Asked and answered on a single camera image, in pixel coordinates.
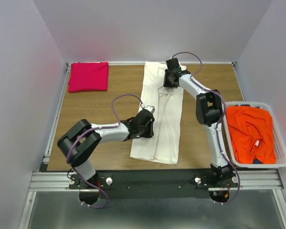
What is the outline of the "white t shirt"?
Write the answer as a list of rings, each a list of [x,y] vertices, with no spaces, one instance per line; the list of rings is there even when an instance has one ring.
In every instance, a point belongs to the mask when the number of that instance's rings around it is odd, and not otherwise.
[[[141,100],[155,107],[152,138],[132,141],[130,157],[176,165],[179,156],[180,124],[184,90],[163,86],[166,65],[145,62]]]

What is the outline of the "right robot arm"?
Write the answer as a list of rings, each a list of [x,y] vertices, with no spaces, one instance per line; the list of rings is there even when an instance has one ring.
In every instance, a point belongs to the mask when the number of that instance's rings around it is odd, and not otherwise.
[[[229,165],[222,133],[225,106],[218,90],[211,90],[199,83],[188,70],[182,70],[178,59],[166,61],[163,86],[177,89],[181,87],[196,99],[196,119],[206,131],[211,150],[210,182],[222,183],[230,178],[233,169]]]

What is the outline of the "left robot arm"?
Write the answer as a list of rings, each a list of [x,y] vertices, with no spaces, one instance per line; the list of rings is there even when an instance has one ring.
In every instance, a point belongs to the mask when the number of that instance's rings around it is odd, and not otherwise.
[[[89,157],[97,145],[142,137],[152,138],[154,111],[154,106],[149,105],[135,117],[109,125],[91,124],[82,119],[58,140],[57,146],[66,157],[66,163],[75,169],[82,180],[89,181],[96,175]]]

